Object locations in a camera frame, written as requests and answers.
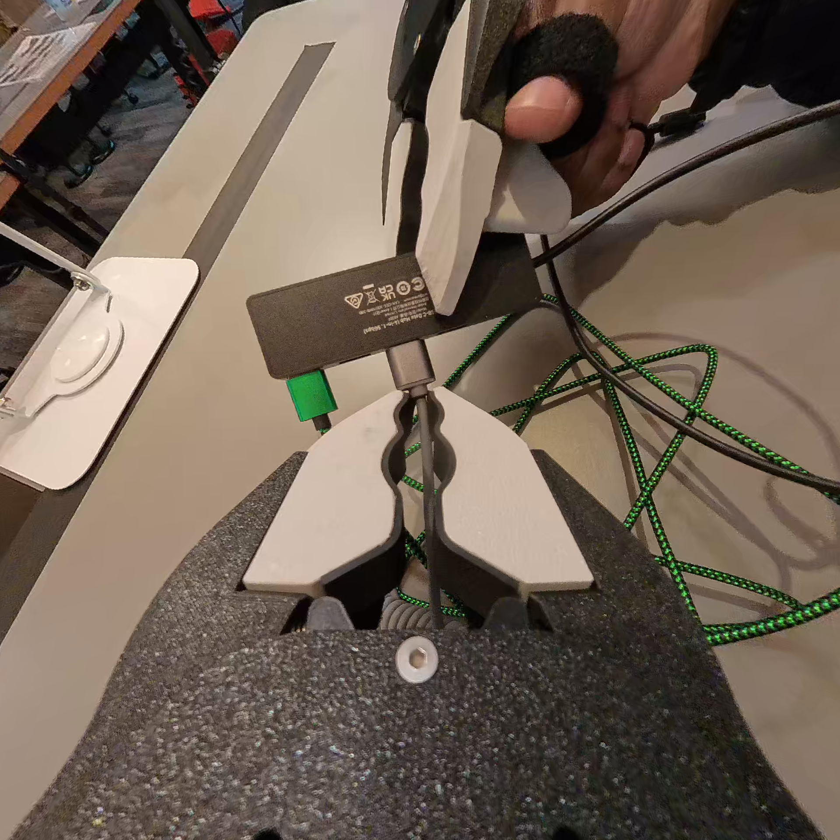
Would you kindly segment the person's right hand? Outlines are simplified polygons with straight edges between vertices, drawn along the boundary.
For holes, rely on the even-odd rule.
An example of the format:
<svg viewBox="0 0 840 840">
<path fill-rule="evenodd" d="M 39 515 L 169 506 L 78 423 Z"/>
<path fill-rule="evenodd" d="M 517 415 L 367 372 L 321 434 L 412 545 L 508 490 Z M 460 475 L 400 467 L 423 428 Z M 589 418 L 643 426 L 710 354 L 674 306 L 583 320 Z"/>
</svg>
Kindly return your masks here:
<svg viewBox="0 0 840 840">
<path fill-rule="evenodd" d="M 569 187 L 572 216 L 598 207 L 629 180 L 643 158 L 648 124 L 662 101 L 675 95 L 706 46 L 713 2 L 526 2 L 518 35 L 564 14 L 601 19 L 618 46 L 605 116 L 595 137 L 552 165 Z"/>
</svg>

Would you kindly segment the black USB plug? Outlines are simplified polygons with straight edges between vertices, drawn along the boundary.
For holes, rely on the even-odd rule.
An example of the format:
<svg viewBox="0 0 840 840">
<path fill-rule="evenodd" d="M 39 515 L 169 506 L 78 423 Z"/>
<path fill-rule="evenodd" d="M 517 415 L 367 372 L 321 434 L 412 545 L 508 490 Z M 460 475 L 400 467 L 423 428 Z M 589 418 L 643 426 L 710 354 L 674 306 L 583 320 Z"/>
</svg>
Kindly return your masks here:
<svg viewBox="0 0 840 840">
<path fill-rule="evenodd" d="M 629 127 L 641 132 L 648 142 L 676 135 L 691 134 L 706 121 L 705 111 L 685 108 L 667 113 L 652 123 L 631 122 Z"/>
</svg>

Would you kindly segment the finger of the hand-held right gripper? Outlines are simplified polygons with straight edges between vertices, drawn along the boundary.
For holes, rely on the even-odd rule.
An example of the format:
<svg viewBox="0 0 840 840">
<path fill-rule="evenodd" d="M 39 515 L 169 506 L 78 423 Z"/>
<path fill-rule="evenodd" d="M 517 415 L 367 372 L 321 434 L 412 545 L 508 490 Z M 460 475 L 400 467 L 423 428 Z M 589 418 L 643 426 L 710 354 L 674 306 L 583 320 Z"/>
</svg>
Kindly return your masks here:
<svg viewBox="0 0 840 840">
<path fill-rule="evenodd" d="M 385 185 L 385 242 L 392 255 L 413 254 L 423 214 L 427 132 L 405 120 L 392 141 Z"/>
<path fill-rule="evenodd" d="M 416 259 L 437 313 L 454 313 L 476 255 L 501 158 L 499 135 L 474 120 L 427 119 Z"/>
</svg>

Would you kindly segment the wooden table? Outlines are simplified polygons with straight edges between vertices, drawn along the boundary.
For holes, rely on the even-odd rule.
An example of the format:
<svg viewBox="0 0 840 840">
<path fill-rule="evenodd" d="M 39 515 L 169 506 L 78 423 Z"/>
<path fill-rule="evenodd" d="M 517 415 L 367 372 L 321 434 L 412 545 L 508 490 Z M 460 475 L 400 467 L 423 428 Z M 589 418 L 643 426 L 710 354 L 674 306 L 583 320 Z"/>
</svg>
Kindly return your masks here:
<svg viewBox="0 0 840 840">
<path fill-rule="evenodd" d="M 108 2 L 99 14 L 88 15 L 80 24 L 87 26 L 83 38 L 42 78 L 2 90 L 3 152 L 18 150 L 138 5 L 138 1 Z"/>
</svg>

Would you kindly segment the red office chair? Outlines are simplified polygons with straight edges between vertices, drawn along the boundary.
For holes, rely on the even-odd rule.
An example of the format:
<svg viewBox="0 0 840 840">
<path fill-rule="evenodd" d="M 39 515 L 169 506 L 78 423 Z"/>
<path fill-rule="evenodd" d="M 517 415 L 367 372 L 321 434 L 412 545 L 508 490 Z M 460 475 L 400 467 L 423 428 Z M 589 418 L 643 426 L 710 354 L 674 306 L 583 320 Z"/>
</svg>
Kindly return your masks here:
<svg viewBox="0 0 840 840">
<path fill-rule="evenodd" d="M 184 58 L 174 79 L 188 109 L 197 105 L 222 65 L 243 37 L 243 4 L 236 1 L 178 2 L 186 35 L 181 35 Z"/>
</svg>

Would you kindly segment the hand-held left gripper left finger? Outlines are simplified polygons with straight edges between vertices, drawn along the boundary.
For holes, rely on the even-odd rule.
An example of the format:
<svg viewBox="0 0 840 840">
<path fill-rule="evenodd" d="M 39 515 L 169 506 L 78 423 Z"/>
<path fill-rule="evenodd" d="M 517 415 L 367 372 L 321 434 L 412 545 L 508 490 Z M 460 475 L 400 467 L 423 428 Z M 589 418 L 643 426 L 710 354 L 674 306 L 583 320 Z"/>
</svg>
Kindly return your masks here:
<svg viewBox="0 0 840 840">
<path fill-rule="evenodd" d="M 400 547 L 406 394 L 345 418 L 303 459 L 243 577 L 249 592 L 377 597 L 404 567 Z"/>
</svg>

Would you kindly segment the black USB hub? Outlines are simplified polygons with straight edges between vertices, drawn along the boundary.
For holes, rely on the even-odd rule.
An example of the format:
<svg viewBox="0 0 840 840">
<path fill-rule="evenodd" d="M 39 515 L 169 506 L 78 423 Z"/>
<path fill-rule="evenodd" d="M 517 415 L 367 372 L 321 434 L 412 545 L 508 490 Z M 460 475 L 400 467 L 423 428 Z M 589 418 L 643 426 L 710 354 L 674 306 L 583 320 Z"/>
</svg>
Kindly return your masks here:
<svg viewBox="0 0 840 840">
<path fill-rule="evenodd" d="M 435 311 L 413 254 L 261 292 L 246 307 L 269 375 L 286 381 L 527 312 L 542 296 L 525 239 L 490 235 L 449 316 Z"/>
</svg>

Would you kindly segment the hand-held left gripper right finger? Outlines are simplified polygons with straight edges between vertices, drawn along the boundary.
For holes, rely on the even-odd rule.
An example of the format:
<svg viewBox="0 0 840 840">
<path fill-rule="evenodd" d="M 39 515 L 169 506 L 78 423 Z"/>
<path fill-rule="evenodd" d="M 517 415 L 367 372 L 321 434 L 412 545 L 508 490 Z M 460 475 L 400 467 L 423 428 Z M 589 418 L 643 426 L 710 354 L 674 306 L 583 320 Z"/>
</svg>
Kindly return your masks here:
<svg viewBox="0 0 840 840">
<path fill-rule="evenodd" d="M 594 577 L 526 443 L 438 387 L 434 536 L 440 584 L 458 597 L 584 591 Z"/>
</svg>

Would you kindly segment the white monitor stand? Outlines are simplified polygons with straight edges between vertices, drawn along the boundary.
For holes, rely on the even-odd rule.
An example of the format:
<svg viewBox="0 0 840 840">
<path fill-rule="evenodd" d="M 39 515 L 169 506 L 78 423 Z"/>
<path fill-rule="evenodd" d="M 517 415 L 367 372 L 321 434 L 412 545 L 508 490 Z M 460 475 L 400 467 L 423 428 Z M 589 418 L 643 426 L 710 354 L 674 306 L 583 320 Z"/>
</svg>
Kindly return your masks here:
<svg viewBox="0 0 840 840">
<path fill-rule="evenodd" d="M 83 268 L 1 224 L 72 285 L 2 390 L 2 474 L 62 490 L 88 473 L 161 348 L 199 269 L 191 259 L 112 257 Z"/>
</svg>

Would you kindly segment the white papers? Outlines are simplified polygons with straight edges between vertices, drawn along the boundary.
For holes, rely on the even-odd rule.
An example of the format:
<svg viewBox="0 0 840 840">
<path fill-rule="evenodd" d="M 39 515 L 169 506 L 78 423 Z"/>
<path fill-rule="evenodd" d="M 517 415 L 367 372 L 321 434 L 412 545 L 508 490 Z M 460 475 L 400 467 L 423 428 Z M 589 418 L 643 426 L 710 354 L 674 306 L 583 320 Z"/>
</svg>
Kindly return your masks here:
<svg viewBox="0 0 840 840">
<path fill-rule="evenodd" d="M 58 64 L 74 54 L 90 33 L 94 22 L 58 29 L 45 35 L 25 37 L 1 65 L 1 88 L 42 80 Z"/>
</svg>

